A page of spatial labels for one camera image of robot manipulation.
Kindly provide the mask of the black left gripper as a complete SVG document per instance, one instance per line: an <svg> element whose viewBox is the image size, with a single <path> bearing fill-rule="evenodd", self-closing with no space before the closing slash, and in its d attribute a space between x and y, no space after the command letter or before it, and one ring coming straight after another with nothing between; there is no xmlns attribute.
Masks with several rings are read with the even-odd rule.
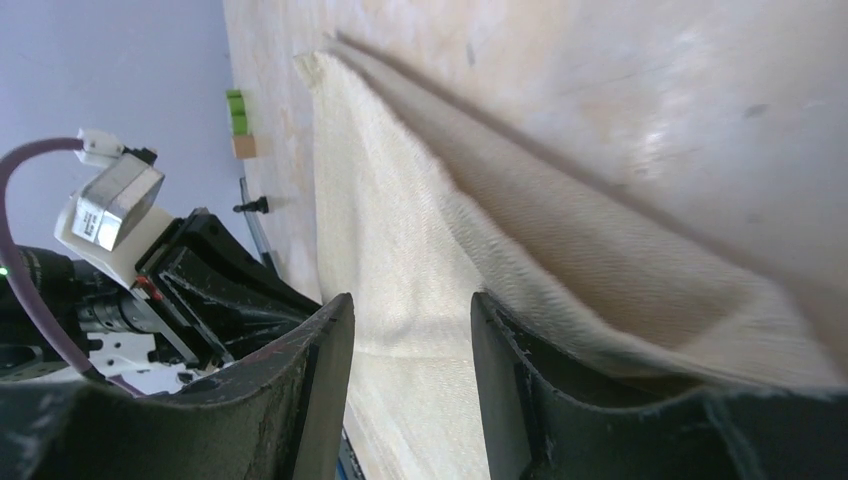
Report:
<svg viewBox="0 0 848 480"><path fill-rule="evenodd" d="M136 262L145 303L83 260L19 250L50 313L85 355L104 348L94 334L152 335L149 362L210 370L253 353L321 308L251 256L205 208L172 220ZM2 266L1 369L66 368L21 306L8 273Z"/></svg>

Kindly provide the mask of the small tan block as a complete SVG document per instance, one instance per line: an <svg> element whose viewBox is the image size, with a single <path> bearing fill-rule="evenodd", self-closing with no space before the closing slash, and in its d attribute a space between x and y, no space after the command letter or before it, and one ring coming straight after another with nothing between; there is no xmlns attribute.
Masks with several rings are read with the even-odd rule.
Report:
<svg viewBox="0 0 848 480"><path fill-rule="evenodd" d="M256 158L258 156L257 142L253 135L242 134L231 137L234 156L239 160Z"/></svg>

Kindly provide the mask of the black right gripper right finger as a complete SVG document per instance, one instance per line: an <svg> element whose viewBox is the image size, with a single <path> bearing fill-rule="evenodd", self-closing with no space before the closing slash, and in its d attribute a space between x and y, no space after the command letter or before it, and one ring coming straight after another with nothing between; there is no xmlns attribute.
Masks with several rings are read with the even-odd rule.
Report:
<svg viewBox="0 0 848 480"><path fill-rule="evenodd" d="M490 295L470 306L495 479L843 479L845 391L651 391L521 327Z"/></svg>

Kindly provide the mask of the green white small package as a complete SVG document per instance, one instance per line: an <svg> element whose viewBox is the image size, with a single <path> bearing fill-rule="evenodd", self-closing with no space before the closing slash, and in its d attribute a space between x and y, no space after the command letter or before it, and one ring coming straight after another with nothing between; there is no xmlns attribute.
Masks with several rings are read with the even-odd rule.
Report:
<svg viewBox="0 0 848 480"><path fill-rule="evenodd" d="M230 89L225 92L225 95L232 134L249 134L249 121L246 113L246 103L242 92L240 90Z"/></svg>

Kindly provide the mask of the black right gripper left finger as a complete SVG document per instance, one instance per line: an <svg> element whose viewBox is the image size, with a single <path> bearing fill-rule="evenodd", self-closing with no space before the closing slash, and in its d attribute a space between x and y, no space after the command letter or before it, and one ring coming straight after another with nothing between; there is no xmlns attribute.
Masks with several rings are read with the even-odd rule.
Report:
<svg viewBox="0 0 848 480"><path fill-rule="evenodd" d="M91 382L1 389L5 479L331 479L354 343L340 294L293 331L169 395Z"/></svg>

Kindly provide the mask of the small black object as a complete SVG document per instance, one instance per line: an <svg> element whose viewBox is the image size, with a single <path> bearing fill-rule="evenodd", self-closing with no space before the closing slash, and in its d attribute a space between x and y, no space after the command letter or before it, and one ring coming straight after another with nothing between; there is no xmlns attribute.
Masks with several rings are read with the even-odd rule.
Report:
<svg viewBox="0 0 848 480"><path fill-rule="evenodd" d="M255 200L245 201L241 204L232 207L235 213L259 213L267 214L270 211L270 205L266 196L261 196Z"/></svg>

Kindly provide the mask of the cream cloth napkin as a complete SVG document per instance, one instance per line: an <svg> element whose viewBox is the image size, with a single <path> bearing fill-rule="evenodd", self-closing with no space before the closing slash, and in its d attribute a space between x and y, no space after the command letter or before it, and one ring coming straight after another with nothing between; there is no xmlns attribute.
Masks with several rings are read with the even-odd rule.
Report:
<svg viewBox="0 0 848 480"><path fill-rule="evenodd" d="M845 340L778 283L569 175L336 39L294 60L313 106L317 270L348 293L344 427L369 479L517 477L484 440L471 300L645 393L842 389Z"/></svg>

